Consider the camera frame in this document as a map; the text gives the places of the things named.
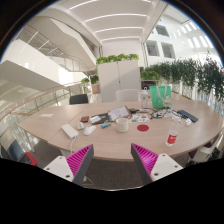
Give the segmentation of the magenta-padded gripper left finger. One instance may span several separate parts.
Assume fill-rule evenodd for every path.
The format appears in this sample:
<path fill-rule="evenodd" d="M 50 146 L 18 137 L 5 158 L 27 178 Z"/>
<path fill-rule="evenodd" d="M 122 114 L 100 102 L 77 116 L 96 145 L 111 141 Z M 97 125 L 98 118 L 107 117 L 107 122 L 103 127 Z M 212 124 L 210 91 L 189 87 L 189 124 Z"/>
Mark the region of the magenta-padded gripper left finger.
<path fill-rule="evenodd" d="M 44 170 L 81 186 L 93 155 L 94 147 L 90 144 L 67 157 L 58 156 Z"/>

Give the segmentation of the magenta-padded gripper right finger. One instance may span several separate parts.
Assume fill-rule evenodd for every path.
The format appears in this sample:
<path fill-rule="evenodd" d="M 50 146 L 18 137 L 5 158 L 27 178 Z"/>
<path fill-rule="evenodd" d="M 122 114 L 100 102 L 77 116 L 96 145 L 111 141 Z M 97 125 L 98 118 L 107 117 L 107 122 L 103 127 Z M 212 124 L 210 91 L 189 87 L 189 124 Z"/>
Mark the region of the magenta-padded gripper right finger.
<path fill-rule="evenodd" d="M 144 185 L 182 169 L 182 166 L 166 153 L 156 154 L 134 143 L 131 144 L 131 154 Z"/>

